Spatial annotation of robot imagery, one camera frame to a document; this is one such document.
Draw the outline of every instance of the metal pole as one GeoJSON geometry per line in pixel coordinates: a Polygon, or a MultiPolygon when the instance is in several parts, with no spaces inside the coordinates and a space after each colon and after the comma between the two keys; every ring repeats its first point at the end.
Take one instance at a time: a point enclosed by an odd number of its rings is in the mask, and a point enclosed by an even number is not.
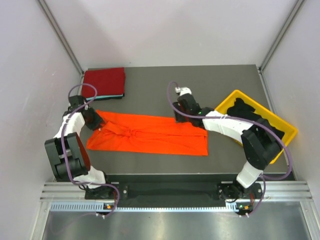
{"type": "Polygon", "coordinates": [[[48,4],[46,3],[45,0],[36,0],[39,3],[39,6],[41,7],[41,9],[43,10],[43,13],[45,14],[46,18],[48,19],[50,25],[52,26],[54,32],[56,33],[57,37],[59,38],[63,48],[65,49],[66,53],[68,54],[68,56],[70,57],[74,67],[76,68],[76,70],[80,73],[80,75],[82,76],[84,74],[83,69],[81,68],[74,52],[71,50],[70,45],[68,44],[68,41],[65,37],[65,35],[63,34],[63,32],[61,31],[55,17],[53,16],[48,4]]]}
{"type": "Polygon", "coordinates": [[[295,19],[295,17],[297,16],[298,11],[301,9],[303,3],[306,0],[297,0],[294,7],[292,8],[288,18],[286,19],[286,21],[284,22],[284,25],[282,26],[280,32],[278,33],[276,39],[274,40],[274,42],[271,45],[270,50],[268,51],[268,53],[266,54],[265,58],[262,61],[261,66],[259,67],[260,71],[263,72],[271,57],[273,56],[273,54],[275,53],[276,49],[278,48],[281,40],[283,39],[283,37],[285,36],[286,32],[288,31],[290,25],[292,24],[293,20],[295,19]]]}

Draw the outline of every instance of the folded cloth stack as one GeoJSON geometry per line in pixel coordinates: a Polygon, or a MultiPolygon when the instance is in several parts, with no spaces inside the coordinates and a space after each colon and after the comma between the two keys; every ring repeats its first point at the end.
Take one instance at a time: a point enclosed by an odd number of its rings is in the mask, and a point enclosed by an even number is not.
{"type": "MultiPolygon", "coordinates": [[[[97,89],[95,100],[121,99],[125,95],[126,74],[123,67],[88,70],[84,73],[83,83],[91,84],[97,89]]],[[[81,95],[90,100],[95,91],[84,85],[81,95]]]]}

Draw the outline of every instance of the white wall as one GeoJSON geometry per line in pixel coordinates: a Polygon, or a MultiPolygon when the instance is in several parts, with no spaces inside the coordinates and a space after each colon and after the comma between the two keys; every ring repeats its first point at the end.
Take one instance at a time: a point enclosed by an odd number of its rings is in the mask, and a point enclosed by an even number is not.
{"type": "Polygon", "coordinates": [[[260,65],[296,0],[46,0],[81,66],[260,65]]]}
{"type": "Polygon", "coordinates": [[[320,1],[307,0],[265,70],[275,108],[298,128],[290,144],[298,176],[320,212],[320,1]]]}
{"type": "Polygon", "coordinates": [[[44,142],[80,77],[35,0],[0,2],[0,239],[28,238],[44,182],[44,142]]]}

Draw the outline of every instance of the orange cloth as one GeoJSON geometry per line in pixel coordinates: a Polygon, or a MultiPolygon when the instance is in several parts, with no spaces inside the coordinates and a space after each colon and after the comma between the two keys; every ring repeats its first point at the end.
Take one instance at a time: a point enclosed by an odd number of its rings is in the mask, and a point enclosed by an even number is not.
{"type": "Polygon", "coordinates": [[[96,111],[106,123],[95,130],[86,148],[151,154],[207,156],[207,131],[172,117],[96,111]]]}

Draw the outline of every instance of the black cloth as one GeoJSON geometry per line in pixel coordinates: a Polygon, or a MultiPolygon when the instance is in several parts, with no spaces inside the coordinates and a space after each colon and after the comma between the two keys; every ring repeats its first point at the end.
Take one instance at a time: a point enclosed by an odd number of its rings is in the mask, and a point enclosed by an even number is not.
{"type": "MultiPolygon", "coordinates": [[[[238,117],[242,119],[248,119],[251,121],[257,121],[262,118],[260,115],[254,113],[255,108],[246,104],[241,98],[237,97],[234,102],[234,106],[231,106],[227,109],[226,114],[232,117],[238,117]]],[[[285,133],[274,126],[272,126],[272,131],[282,139],[285,133]]]]}

